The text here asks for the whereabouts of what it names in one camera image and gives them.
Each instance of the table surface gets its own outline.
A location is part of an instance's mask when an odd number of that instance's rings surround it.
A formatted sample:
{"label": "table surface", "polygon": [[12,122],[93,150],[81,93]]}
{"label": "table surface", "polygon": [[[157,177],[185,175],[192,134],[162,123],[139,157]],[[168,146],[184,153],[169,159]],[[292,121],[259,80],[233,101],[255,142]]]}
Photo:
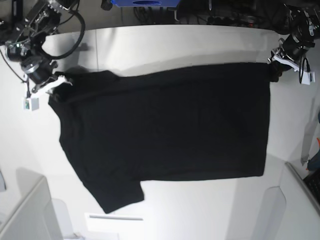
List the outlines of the table surface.
{"label": "table surface", "polygon": [[[77,40],[78,33],[48,37],[44,49],[59,55]],[[240,27],[157,25],[106,28],[87,31],[80,48],[59,61],[60,71],[82,66],[90,71],[110,70],[122,76],[142,75],[181,67],[237,62],[266,62],[279,36],[272,31]],[[308,53],[311,68],[320,76],[320,48]],[[102,214],[94,198],[83,187],[59,144],[60,123],[40,99],[40,110],[20,108],[24,86],[0,59],[0,167],[10,188],[0,193],[0,212],[19,199],[15,172],[28,168],[44,174],[53,198],[63,200],[75,232],[88,232],[84,213]],[[21,73],[18,64],[13,68]],[[300,85],[298,75],[284,73],[270,85],[271,116],[264,176],[198,182],[146,181],[145,201],[114,214],[143,216],[146,239],[250,239],[266,189],[280,186],[285,162],[291,162],[301,177],[308,174],[300,158],[317,152],[313,141],[320,135],[320,81]],[[119,239],[109,235],[108,239]]]}

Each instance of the white plastic bracket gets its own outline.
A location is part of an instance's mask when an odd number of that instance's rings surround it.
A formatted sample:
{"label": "white plastic bracket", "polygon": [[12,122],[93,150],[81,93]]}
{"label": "white plastic bracket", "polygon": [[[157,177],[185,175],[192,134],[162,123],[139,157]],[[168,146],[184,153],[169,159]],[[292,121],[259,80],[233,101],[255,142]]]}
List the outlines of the white plastic bracket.
{"label": "white plastic bracket", "polygon": [[[284,58],[278,56],[277,54],[274,54],[272,59],[274,61],[281,63],[281,64],[288,65],[288,66],[292,67],[295,72],[299,72],[300,66],[298,66],[296,63],[294,63],[293,61],[291,61],[289,59],[284,59]],[[310,85],[311,83],[315,83],[315,82],[316,82],[315,72],[314,71],[307,71],[304,69],[301,83],[305,84],[305,85]]]}
{"label": "white plastic bracket", "polygon": [[52,89],[54,89],[54,88],[56,88],[56,87],[58,87],[58,86],[60,86],[61,84],[64,84],[64,83],[72,85],[72,83],[70,81],[68,81],[65,76],[60,75],[60,76],[58,76],[57,80],[48,83],[47,85],[45,85],[42,88],[40,88],[36,93],[33,93],[31,95],[31,98],[32,99],[38,99],[44,94],[47,94],[47,93],[51,94],[52,93]]}

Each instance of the black t-shirt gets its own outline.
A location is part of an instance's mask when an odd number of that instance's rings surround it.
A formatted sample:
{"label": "black t-shirt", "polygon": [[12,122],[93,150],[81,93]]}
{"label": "black t-shirt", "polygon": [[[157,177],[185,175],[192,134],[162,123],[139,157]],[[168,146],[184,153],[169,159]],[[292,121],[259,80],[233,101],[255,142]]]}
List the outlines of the black t-shirt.
{"label": "black t-shirt", "polygon": [[106,213],[142,201],[140,181],[263,175],[267,64],[68,76],[74,85],[57,88],[49,104],[69,162]]}

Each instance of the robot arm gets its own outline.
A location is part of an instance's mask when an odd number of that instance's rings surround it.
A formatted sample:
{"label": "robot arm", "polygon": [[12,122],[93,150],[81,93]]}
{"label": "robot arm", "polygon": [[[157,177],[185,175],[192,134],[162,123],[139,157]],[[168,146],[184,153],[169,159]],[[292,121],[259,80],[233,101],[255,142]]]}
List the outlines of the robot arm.
{"label": "robot arm", "polygon": [[293,69],[299,72],[301,84],[310,85],[315,82],[315,73],[310,69],[306,53],[315,47],[314,41],[320,38],[320,20],[313,7],[287,7],[290,10],[291,33],[286,40],[279,41],[279,47],[272,50],[268,62],[277,79],[283,72]]}
{"label": "robot arm", "polygon": [[[71,83],[71,79],[63,75],[56,75],[53,70],[58,67],[54,60],[59,60],[71,55],[81,43],[85,34],[85,21],[82,16],[73,11],[75,1],[65,0],[38,0],[23,21],[17,23],[5,43],[7,58],[13,62],[19,62],[24,72],[25,82],[29,80],[35,83],[31,92],[27,91],[27,98],[33,98],[50,91],[63,84]],[[81,23],[81,31],[78,41],[71,50],[60,56],[51,56],[42,49],[46,37],[55,33],[60,24],[61,12],[68,11]]]}

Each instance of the shirt sleeve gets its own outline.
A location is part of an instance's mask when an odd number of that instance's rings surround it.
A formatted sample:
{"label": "shirt sleeve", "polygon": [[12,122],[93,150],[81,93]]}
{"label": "shirt sleeve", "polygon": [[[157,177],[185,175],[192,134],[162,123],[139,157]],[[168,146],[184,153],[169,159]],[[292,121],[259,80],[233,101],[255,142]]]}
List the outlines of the shirt sleeve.
{"label": "shirt sleeve", "polygon": [[139,181],[83,182],[106,214],[144,200]]}

